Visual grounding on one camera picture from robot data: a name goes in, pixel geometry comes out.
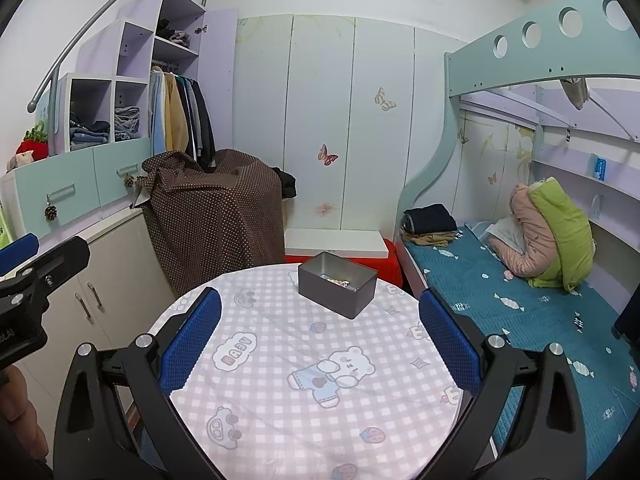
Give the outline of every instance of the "gray tin box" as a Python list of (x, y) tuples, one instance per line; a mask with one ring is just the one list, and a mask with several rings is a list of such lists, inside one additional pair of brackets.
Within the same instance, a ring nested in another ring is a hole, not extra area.
[[(336, 285), (322, 277), (347, 281), (349, 287)], [(298, 266), (298, 291), (305, 298), (349, 319), (355, 317), (373, 300), (378, 272), (354, 264), (331, 253), (320, 253)]]

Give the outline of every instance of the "ladder railing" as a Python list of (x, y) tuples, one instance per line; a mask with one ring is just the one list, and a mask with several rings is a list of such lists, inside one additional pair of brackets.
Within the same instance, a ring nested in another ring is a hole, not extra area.
[[(27, 105), (27, 111), (30, 114), (33, 114), (38, 107), (38, 102), (40, 101), (42, 95), (44, 94), (47, 86), (49, 86), (49, 103), (47, 105), (47, 113), (48, 118), (46, 122), (46, 130), (45, 133), (49, 139), (49, 143), (52, 143), (53, 132), (54, 132), (54, 118), (56, 116), (56, 99), (58, 97), (58, 79), (60, 78), (60, 66), (63, 61), (66, 59), (66, 56), (73, 50), (73, 48), (78, 44), (78, 42), (82, 39), (82, 37), (86, 34), (86, 32), (91, 28), (91, 26), (118, 0), (109, 0), (106, 2), (81, 28), (78, 30), (78, 33), (69, 41), (68, 45), (63, 49), (58, 58), (55, 60), (47, 75), (44, 76), (44, 79), (38, 86), (36, 93), (33, 95), (33, 99)], [(205, 6), (207, 4), (207, 0), (202, 0), (202, 5)]]

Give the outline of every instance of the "human hand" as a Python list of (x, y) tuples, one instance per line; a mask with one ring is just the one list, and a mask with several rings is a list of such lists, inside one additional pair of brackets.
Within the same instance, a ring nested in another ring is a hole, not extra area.
[(38, 426), (36, 409), (29, 402), (24, 375), (15, 366), (9, 366), (5, 373), (9, 382), (0, 386), (0, 416), (4, 416), (24, 449), (35, 459), (42, 459), (49, 454), (49, 447)]

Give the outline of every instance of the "wall mural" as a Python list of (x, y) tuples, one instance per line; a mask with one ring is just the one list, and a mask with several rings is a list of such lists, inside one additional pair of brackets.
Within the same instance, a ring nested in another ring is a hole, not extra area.
[[(393, 236), (400, 192), (440, 142), (444, 53), (460, 46), (363, 18), (239, 20), (234, 147), (294, 175), (289, 227)], [(417, 206), (442, 202), (461, 219), (508, 212), (511, 189), (529, 179), (532, 131), (469, 112), (460, 125), (456, 153)]]

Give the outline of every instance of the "white cabinet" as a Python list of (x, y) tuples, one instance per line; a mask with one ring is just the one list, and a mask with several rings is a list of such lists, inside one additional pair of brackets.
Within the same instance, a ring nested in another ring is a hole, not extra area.
[(142, 215), (91, 243), (78, 274), (92, 312), (114, 348), (146, 332), (174, 300)]
[(91, 342), (97, 349), (103, 350), (110, 348), (111, 343), (82, 294), (77, 276), (49, 296), (49, 309), (42, 316), (42, 326), (47, 332), (47, 344), (22, 362), (58, 402), (78, 346)]
[[(49, 296), (42, 316), (47, 344), (18, 363), (50, 451), (58, 404), (78, 346), (128, 346), (176, 299), (139, 211), (119, 212), (79, 236), (89, 243), (89, 265)], [(130, 391), (119, 387), (118, 392), (126, 410)]]

